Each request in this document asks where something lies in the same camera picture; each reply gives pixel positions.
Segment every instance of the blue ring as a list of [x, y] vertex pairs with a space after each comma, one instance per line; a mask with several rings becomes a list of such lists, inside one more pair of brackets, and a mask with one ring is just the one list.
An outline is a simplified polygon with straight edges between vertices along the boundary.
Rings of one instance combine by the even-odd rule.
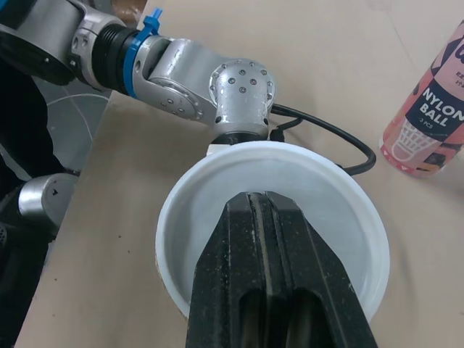
[[140, 31], [137, 36], [134, 38], [132, 43], [129, 46], [129, 50], [125, 55], [124, 64], [123, 64], [123, 79], [124, 86], [128, 95], [137, 99], [136, 93], [133, 90], [133, 80], [132, 80], [132, 71], [133, 64], [136, 60], [136, 55], [140, 45], [148, 38], [150, 35], [158, 35], [158, 30], [160, 29], [160, 22], [158, 18], [162, 14], [162, 9], [156, 8], [151, 16], [146, 16], [144, 19], [145, 27]]
[[0, 12], [5, 7], [6, 4], [8, 4], [8, 0], [0, 0]]

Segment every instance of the white bowl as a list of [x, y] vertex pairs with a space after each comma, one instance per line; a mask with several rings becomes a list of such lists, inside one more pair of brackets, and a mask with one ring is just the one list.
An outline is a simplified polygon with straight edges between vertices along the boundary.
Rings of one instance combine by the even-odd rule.
[[370, 320], [389, 277], [389, 245], [376, 208], [330, 160], [274, 141], [238, 144], [205, 157], [174, 186], [158, 220], [159, 273], [179, 310], [189, 316], [196, 262], [225, 203], [243, 191], [293, 199], [342, 261]]

